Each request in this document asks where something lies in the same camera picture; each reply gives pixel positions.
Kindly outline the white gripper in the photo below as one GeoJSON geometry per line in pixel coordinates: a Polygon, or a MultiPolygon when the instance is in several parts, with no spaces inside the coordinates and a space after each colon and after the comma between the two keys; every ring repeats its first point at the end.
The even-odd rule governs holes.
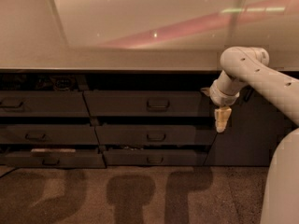
{"type": "Polygon", "coordinates": [[[214,111],[215,126],[218,133],[223,133],[231,116],[233,105],[239,97],[240,88],[237,82],[229,82],[228,88],[222,88],[221,83],[215,80],[211,87],[201,88],[200,92],[212,100],[214,105],[222,106],[214,111]]]}

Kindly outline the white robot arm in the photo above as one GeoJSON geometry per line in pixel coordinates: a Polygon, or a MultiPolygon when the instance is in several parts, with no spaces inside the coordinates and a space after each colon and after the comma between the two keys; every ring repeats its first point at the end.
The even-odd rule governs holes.
{"type": "Polygon", "coordinates": [[[260,224],[299,224],[299,80],[268,67],[262,48],[231,47],[220,58],[221,74],[202,92],[217,108],[215,126],[222,133],[231,105],[251,86],[297,125],[279,143],[271,160],[263,196],[260,224]]]}

